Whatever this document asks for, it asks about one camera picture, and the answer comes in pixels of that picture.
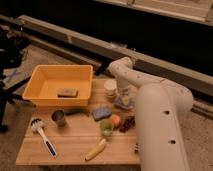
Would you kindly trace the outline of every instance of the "metal cup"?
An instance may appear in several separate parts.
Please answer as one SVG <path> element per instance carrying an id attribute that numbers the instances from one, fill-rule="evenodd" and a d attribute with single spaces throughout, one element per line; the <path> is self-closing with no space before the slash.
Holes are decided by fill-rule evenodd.
<path id="1" fill-rule="evenodd" d="M 66 125 L 65 113 L 63 110 L 56 110 L 52 114 L 52 120 L 59 126 L 63 127 Z"/>

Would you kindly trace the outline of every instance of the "brush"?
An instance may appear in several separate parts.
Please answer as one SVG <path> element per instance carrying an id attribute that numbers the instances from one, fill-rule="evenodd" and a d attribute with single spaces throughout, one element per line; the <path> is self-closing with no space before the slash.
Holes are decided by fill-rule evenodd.
<path id="1" fill-rule="evenodd" d="M 47 147 L 50 154 L 53 157 L 56 157 L 57 156 L 56 150 L 53 147 L 53 145 L 50 143 L 49 139 L 46 137 L 43 131 L 44 122 L 39 118 L 35 118 L 31 121 L 30 125 L 33 132 L 38 132 L 41 135 L 41 137 L 43 138 L 44 144 Z"/>

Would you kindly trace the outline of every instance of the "wooden table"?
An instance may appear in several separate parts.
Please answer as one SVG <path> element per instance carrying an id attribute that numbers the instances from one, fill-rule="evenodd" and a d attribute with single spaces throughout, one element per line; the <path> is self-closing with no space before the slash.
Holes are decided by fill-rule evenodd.
<path id="1" fill-rule="evenodd" d="M 132 115 L 133 111 L 127 112 L 113 107 L 109 99 L 105 97 L 104 81 L 105 79 L 93 80 L 92 96 L 86 108 L 91 111 L 98 106 L 109 105 L 113 113 L 123 116 Z M 99 122 L 95 122 L 91 114 L 89 117 L 85 114 L 75 114 L 67 116 L 68 124 L 59 129 L 51 120 L 52 112 L 57 109 L 64 108 L 37 107 L 32 117 L 38 117 L 44 121 L 44 131 L 57 150 L 58 156 L 51 157 L 40 135 L 34 134 L 28 126 L 16 160 L 17 165 L 139 164 L 139 156 L 134 153 L 134 146 L 137 142 L 135 128 L 126 133 L 114 131 L 105 150 L 96 158 L 86 162 L 84 160 L 86 153 L 98 143 L 101 137 Z"/>

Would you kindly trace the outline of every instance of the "blue sponge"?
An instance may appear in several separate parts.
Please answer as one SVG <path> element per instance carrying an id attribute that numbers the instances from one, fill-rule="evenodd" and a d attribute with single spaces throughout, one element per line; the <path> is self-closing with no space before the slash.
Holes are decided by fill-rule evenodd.
<path id="1" fill-rule="evenodd" d="M 112 111 L 108 106 L 102 106 L 92 111 L 92 115 L 95 121 L 108 118 L 111 116 L 111 114 L 112 114 Z"/>

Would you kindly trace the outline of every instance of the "sponge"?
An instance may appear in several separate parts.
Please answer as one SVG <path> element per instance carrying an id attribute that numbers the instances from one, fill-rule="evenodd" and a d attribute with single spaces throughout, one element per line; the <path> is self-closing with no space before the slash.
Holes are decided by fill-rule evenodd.
<path id="1" fill-rule="evenodd" d="M 57 92 L 58 97 L 76 97 L 78 90 L 72 88 L 60 88 Z"/>
<path id="2" fill-rule="evenodd" d="M 112 111 L 108 106 L 98 107 L 92 111 L 92 115 L 95 121 L 108 118 L 111 116 L 111 114 Z"/>

